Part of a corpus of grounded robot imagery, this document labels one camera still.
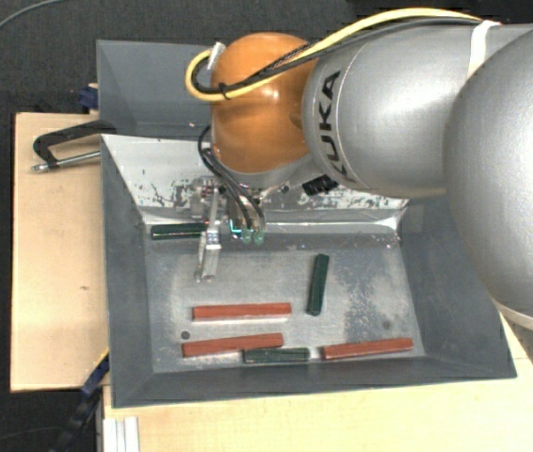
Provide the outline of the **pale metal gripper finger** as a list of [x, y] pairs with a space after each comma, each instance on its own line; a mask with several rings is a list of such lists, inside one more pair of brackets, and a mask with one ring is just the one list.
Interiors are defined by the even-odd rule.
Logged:
[[218, 260], [221, 251], [219, 231], [207, 231], [202, 257], [202, 279], [214, 279], [218, 271]]
[[203, 281], [203, 262], [206, 250], [206, 233], [201, 233], [198, 245], [198, 263], [194, 271], [194, 280], [196, 283]]

